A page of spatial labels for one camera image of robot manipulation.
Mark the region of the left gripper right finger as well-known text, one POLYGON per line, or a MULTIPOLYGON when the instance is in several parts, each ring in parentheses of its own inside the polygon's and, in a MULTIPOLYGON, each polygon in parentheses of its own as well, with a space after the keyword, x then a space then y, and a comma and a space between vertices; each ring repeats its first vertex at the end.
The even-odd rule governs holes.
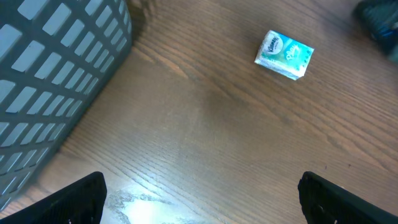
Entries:
POLYGON ((397 224, 397 216, 310 171, 303 173, 298 192, 309 224, 397 224))

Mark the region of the teal silver small box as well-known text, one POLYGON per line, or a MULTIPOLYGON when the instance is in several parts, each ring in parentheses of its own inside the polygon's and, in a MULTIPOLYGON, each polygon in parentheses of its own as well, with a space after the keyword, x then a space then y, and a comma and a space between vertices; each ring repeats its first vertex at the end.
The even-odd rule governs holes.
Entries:
POLYGON ((254 63, 292 80, 305 75, 314 48, 284 34, 269 30, 258 50, 254 63))

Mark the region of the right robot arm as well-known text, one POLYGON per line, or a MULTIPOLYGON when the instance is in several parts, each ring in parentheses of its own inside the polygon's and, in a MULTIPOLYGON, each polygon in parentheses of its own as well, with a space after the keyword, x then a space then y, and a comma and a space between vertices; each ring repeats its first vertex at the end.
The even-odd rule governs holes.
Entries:
POLYGON ((381 52, 397 63, 397 0, 360 1, 353 14, 381 52))

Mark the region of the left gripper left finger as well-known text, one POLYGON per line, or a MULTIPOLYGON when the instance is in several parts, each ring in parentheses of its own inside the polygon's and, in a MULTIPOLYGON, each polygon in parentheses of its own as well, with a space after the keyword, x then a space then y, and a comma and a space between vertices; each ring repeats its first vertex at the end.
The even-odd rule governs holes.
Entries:
POLYGON ((106 195, 104 175, 96 171, 1 219, 1 224, 100 224, 106 195))

